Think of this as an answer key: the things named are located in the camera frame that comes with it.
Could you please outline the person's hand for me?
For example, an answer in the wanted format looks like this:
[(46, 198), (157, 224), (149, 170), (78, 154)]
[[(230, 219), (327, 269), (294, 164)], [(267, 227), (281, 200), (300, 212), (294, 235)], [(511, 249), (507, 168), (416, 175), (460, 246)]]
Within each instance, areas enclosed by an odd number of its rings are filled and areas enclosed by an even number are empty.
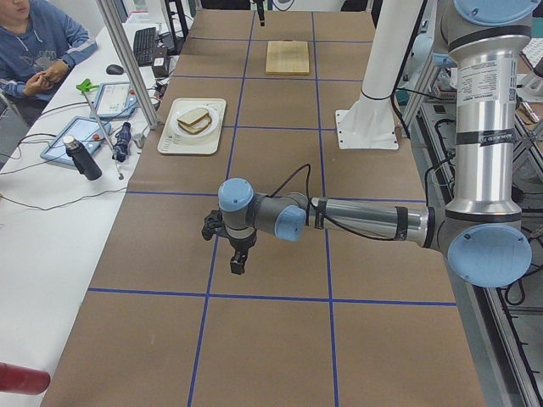
[(55, 61), (49, 68), (34, 74), (25, 84), (23, 93), (27, 97), (34, 97), (51, 89), (56, 83), (64, 79), (69, 71), (63, 60)]

